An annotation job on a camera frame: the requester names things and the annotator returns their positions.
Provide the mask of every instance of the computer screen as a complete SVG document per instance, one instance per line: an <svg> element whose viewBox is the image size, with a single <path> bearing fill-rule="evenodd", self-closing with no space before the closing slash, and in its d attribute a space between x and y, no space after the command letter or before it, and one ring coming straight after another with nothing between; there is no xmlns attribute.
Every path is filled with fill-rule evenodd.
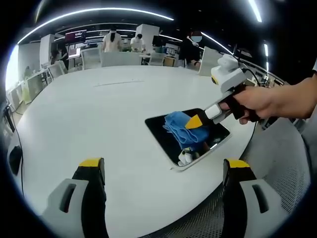
<svg viewBox="0 0 317 238"><path fill-rule="evenodd" d="M165 46L166 41L161 36L153 36L152 45L156 47Z"/></svg>
<svg viewBox="0 0 317 238"><path fill-rule="evenodd" d="M85 42L86 30L66 33L65 44L75 44Z"/></svg>

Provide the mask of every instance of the face mask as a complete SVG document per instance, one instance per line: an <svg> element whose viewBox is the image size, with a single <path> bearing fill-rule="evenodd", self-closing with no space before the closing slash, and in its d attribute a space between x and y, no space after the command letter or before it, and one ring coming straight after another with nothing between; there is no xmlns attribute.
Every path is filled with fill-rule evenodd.
<svg viewBox="0 0 317 238"><path fill-rule="evenodd" d="M193 42L199 42L202 40L202 38L203 38L202 36L192 36Z"/></svg>

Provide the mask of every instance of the round table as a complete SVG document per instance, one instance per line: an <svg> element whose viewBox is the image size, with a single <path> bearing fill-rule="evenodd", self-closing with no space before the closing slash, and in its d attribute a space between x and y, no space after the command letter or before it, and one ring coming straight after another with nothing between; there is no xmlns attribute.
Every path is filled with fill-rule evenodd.
<svg viewBox="0 0 317 238"><path fill-rule="evenodd" d="M48 195L87 158L105 159L106 226L112 238L159 230L200 204L222 182L223 159L239 158L254 130L233 116L231 136L183 172L170 170L145 119L206 108L221 97L209 77L162 66L113 66L56 78L17 129L26 200L37 214ZM18 145L16 133L9 151ZM16 177L20 186L20 171Z"/></svg>

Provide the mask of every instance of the microfiber cloth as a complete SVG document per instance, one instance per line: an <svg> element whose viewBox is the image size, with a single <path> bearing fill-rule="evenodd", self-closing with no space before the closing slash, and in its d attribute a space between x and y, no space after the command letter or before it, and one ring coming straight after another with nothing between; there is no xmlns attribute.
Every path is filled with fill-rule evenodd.
<svg viewBox="0 0 317 238"><path fill-rule="evenodd" d="M190 118L190 116L183 112L173 112L165 117L163 128L173 134L181 149L191 147L192 150L197 150L208 138L209 129L206 126L186 129L185 125Z"/></svg>

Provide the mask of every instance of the hand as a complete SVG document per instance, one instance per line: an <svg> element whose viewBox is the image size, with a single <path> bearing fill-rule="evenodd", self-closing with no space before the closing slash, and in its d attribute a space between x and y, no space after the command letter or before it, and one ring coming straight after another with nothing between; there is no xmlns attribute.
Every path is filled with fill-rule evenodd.
<svg viewBox="0 0 317 238"><path fill-rule="evenodd" d="M255 110L261 118L269 118L274 114L272 108L271 90L263 87L246 87L244 91L234 95L234 98L248 109ZM230 109L226 103L220 103L220 108L223 110ZM245 110L243 117L239 119L242 125L249 121L249 111Z"/></svg>

